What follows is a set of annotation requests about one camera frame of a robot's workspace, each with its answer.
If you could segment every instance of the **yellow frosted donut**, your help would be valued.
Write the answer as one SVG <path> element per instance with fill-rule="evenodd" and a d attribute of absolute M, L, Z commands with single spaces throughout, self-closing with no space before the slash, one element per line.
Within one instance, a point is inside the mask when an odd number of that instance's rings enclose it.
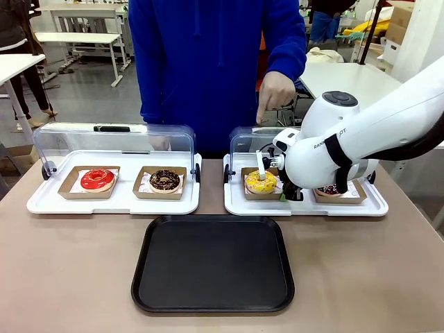
<path fill-rule="evenodd" d="M 261 180 L 259 171 L 253 171 L 245 179 L 247 189 L 254 194 L 269 194 L 275 190 L 278 181 L 269 171 L 265 171 L 265 179 Z"/>

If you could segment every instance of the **white tray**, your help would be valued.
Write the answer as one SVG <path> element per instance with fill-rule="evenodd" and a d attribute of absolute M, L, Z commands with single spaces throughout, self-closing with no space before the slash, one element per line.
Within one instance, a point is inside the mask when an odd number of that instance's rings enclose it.
<path fill-rule="evenodd" d="M 230 156 L 223 158 L 223 168 L 230 165 Z M 244 186 L 241 181 L 241 169 L 257 167 L 255 154 L 243 154 L 233 163 L 235 175 L 224 184 L 225 208 L 235 215 L 264 215 L 264 216 L 290 216 L 290 215 L 328 215 L 328 216 L 383 216 L 387 214 L 389 206 L 379 194 L 375 186 L 367 179 L 359 179 L 359 183 L 367 194 L 359 205 L 326 205 L 317 203 L 313 190 L 303 189 L 304 201 L 278 200 L 246 200 Z"/>
<path fill-rule="evenodd" d="M 202 167 L 202 157 L 194 156 Z M 67 200 L 58 190 L 73 167 L 79 165 L 119 165 L 120 173 L 111 198 L 107 200 Z M 133 193 L 134 181 L 143 166 L 186 167 L 187 185 L 180 200 L 142 200 Z M 200 183 L 190 174 L 191 156 L 186 152 L 151 152 L 122 154 L 121 151 L 73 151 L 58 165 L 58 170 L 44 181 L 28 200 L 27 208 L 35 214 L 188 214 L 199 202 Z"/>

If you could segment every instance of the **donut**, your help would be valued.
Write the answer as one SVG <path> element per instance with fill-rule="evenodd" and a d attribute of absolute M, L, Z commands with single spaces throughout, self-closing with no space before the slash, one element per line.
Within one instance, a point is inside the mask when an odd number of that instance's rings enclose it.
<path fill-rule="evenodd" d="M 254 194 L 270 194 L 274 192 L 278 180 L 270 171 L 265 171 L 265 179 L 261 180 L 259 170 L 256 170 L 247 176 L 245 183 Z"/>
<path fill-rule="evenodd" d="M 150 177 L 150 188 L 156 193 L 173 193 L 180 186 L 179 175 L 171 170 L 158 170 Z"/>
<path fill-rule="evenodd" d="M 114 184 L 113 172 L 103 169 L 88 171 L 80 180 L 80 185 L 86 192 L 104 192 Z"/>
<path fill-rule="evenodd" d="M 336 185 L 324 186 L 315 189 L 316 193 L 320 196 L 340 196 L 341 194 L 338 192 Z"/>

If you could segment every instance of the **blue jeans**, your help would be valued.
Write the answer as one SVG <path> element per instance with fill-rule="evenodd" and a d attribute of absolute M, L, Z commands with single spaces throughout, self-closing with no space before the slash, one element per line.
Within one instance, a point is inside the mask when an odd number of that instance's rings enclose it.
<path fill-rule="evenodd" d="M 310 41 L 320 44 L 325 40 L 334 39 L 339 30 L 340 19 L 340 16 L 331 17 L 324 12 L 314 12 Z"/>

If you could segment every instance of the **transparent display case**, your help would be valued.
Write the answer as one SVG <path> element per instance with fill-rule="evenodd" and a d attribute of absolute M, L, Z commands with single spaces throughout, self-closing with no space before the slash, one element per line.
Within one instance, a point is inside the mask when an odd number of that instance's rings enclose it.
<path fill-rule="evenodd" d="M 33 135 L 45 181 L 29 199 L 36 214 L 188 214 L 198 206 L 200 166 L 194 132 L 186 126 L 48 123 Z M 67 200 L 59 193 L 74 167 L 118 166 L 107 200 Z M 133 193 L 142 167 L 186 168 L 180 200 L 144 200 Z"/>
<path fill-rule="evenodd" d="M 389 207 L 376 187 L 365 178 L 356 180 L 362 186 L 366 199 L 360 204 L 318 203 L 313 189 L 302 189 L 303 201 L 273 198 L 254 200 L 246 195 L 243 169 L 257 168 L 256 150 L 270 157 L 269 148 L 275 155 L 282 151 L 273 145 L 273 138 L 284 128 L 237 128 L 231 134 L 230 154 L 223 158 L 224 201 L 227 211 L 236 215 L 290 216 L 382 216 Z"/>

